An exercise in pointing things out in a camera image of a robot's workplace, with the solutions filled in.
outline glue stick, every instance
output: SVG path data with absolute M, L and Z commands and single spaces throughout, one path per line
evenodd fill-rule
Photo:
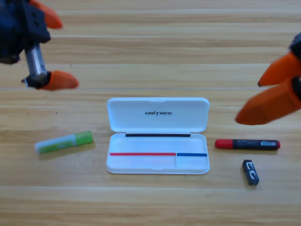
M 93 142 L 91 131 L 75 133 L 63 137 L 57 137 L 50 140 L 44 140 L 35 143 L 34 148 L 37 154 L 54 152 L 63 148 L 89 144 Z

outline wood grain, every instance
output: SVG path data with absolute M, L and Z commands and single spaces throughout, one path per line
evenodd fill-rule
M 27 89 L 24 56 L 0 65 L 0 226 L 299 226 L 301 112 L 234 121 L 300 32 L 297 0 L 43 0 L 64 23 L 42 46 L 76 90 Z M 118 175 L 106 169 L 111 97 L 205 97 L 210 170 Z M 94 144 L 38 156 L 34 143 L 91 130 Z M 276 152 L 219 150 L 219 138 L 278 139 Z M 241 169 L 259 174 L 249 186 Z

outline blue stripe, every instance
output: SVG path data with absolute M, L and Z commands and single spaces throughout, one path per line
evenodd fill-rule
M 207 157 L 206 153 L 177 153 L 177 156 L 198 156 L 198 157 Z

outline red marker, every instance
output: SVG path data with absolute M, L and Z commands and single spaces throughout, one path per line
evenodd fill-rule
M 277 140 L 231 140 L 219 139 L 215 142 L 216 148 L 222 149 L 245 149 L 275 151 L 280 148 Z

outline eraser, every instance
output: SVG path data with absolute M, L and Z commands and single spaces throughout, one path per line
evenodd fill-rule
M 246 179 L 249 185 L 257 185 L 259 182 L 259 177 L 255 170 L 255 166 L 252 160 L 244 160 L 243 161 L 243 169 L 246 175 Z

